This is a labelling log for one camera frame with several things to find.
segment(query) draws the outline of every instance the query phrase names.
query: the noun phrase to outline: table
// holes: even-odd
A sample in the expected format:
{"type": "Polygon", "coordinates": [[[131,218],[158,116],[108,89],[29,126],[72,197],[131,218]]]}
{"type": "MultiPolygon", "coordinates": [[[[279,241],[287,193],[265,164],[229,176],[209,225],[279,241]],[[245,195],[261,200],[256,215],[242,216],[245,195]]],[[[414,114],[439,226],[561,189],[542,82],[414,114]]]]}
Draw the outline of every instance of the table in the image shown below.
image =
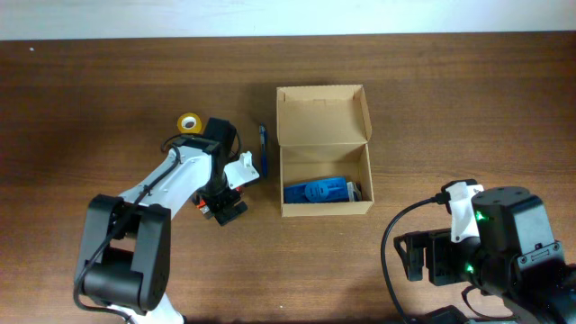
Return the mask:
{"type": "MultiPolygon", "coordinates": [[[[402,208],[448,181],[522,185],[545,202],[576,260],[576,33],[0,42],[0,321],[119,323],[72,302],[88,202],[119,194],[163,159],[186,112],[230,120],[267,180],[221,228],[191,204],[173,221],[167,292],[190,319],[397,319],[379,244],[402,208]],[[278,86],[363,84],[375,205],[364,216],[283,219],[278,86]]],[[[450,226],[442,206],[392,233],[450,226]]],[[[405,310],[454,304],[465,284],[410,283],[387,250],[405,310]]],[[[508,314],[478,293],[479,311],[508,314]]]]}

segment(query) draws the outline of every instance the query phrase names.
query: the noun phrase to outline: open cardboard box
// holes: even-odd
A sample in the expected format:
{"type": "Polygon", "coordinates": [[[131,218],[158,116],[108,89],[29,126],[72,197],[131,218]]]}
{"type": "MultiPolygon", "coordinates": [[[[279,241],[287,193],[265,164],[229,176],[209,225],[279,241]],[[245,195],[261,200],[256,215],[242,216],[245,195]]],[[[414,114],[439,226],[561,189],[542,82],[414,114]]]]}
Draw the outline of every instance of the open cardboard box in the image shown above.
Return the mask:
{"type": "Polygon", "coordinates": [[[361,85],[277,88],[282,216],[365,214],[374,203],[361,85]],[[332,176],[360,185],[361,202],[284,203],[284,188],[332,176]]]}

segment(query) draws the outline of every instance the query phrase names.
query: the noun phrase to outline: white wall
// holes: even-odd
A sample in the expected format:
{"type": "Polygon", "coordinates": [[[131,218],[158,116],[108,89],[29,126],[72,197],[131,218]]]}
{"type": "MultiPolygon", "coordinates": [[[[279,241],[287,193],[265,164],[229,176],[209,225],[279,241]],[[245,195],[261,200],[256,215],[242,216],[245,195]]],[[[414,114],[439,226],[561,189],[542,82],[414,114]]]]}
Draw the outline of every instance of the white wall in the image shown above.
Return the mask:
{"type": "Polygon", "coordinates": [[[576,30],[576,0],[0,0],[0,40],[576,30]]]}

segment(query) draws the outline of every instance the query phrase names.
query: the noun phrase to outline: pen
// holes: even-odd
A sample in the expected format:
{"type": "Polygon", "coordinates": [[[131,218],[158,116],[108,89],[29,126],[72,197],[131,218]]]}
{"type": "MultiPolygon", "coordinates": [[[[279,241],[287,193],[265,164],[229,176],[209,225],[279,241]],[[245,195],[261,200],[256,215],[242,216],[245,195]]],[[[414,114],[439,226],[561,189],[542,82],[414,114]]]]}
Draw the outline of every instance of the pen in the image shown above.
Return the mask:
{"type": "Polygon", "coordinates": [[[266,142],[268,141],[268,134],[266,133],[266,127],[263,123],[260,123],[260,146],[262,150],[262,174],[264,178],[268,177],[268,160],[266,158],[266,142]]]}

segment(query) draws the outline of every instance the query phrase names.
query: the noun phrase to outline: tape roll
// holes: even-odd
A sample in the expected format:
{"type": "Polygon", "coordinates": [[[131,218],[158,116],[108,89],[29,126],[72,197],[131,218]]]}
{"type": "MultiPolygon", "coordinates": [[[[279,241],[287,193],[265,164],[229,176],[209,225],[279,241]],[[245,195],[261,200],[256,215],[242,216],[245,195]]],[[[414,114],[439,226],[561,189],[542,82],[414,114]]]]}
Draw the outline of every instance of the tape roll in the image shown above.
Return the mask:
{"type": "Polygon", "coordinates": [[[202,130],[202,121],[195,113],[185,113],[178,118],[178,129],[183,134],[198,134],[202,130]]]}

